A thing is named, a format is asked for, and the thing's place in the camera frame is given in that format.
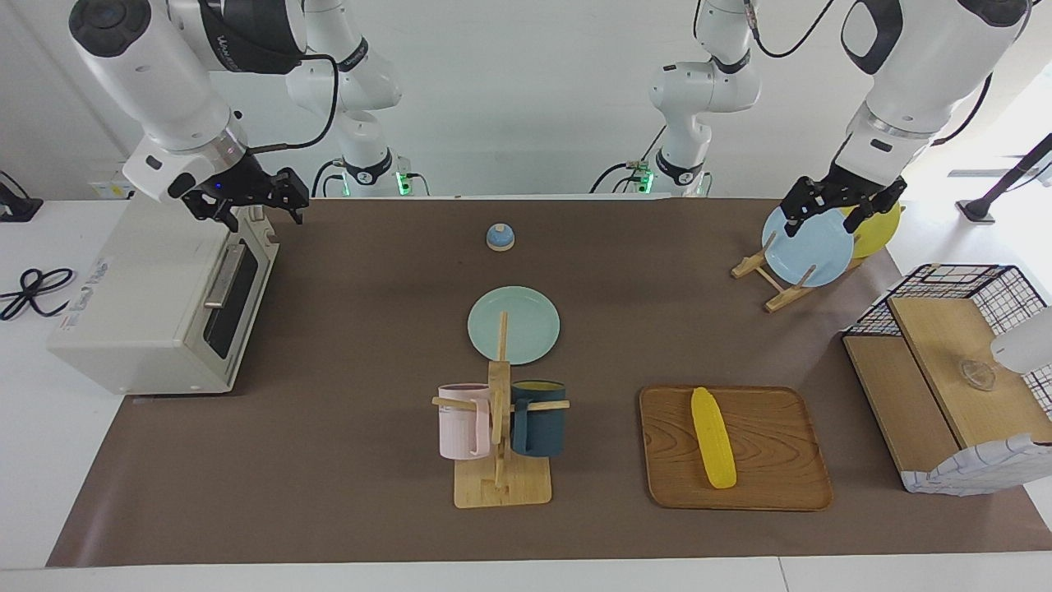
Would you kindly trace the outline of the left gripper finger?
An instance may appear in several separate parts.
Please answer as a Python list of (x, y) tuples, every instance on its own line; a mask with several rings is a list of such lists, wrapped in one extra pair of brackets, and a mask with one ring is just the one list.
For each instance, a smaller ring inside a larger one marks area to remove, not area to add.
[(842, 207), (841, 211), (844, 215), (842, 226), (847, 233), (853, 234), (877, 210), (872, 198), (861, 198), (854, 205)]
[(811, 197), (785, 197), (778, 207), (786, 219), (785, 233), (793, 238), (800, 233), (801, 225), (810, 217)]

